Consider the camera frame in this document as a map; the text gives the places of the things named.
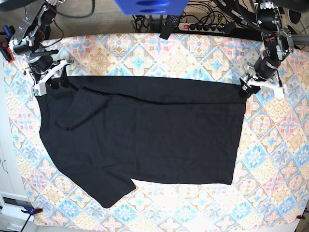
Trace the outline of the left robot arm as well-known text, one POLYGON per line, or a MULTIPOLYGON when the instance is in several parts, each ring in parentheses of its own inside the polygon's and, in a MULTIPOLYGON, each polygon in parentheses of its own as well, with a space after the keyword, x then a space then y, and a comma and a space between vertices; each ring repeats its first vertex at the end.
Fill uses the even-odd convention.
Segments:
POLYGON ((261 33, 265 48, 255 64, 246 64, 246 73, 240 78, 239 95, 248 98, 261 87, 266 87, 273 90, 276 98, 283 99, 288 90, 280 79, 278 68, 294 50, 292 35, 284 30, 279 6, 275 3, 259 0, 257 6, 253 2, 250 4, 255 14, 255 23, 239 1, 235 1, 238 13, 252 29, 261 33))

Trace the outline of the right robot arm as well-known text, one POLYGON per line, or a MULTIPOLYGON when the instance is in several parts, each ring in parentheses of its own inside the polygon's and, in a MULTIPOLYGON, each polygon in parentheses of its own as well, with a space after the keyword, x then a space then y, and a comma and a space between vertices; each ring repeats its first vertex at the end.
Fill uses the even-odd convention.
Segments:
POLYGON ((47 50, 48 46, 42 42, 48 38, 47 29, 54 23, 54 10, 63 0, 36 0, 26 9, 23 22, 10 36, 9 50, 15 56, 22 56, 28 64, 24 75, 33 80, 35 95, 42 95, 47 86, 53 89, 67 88, 66 66, 71 60, 53 60, 59 50, 47 50))

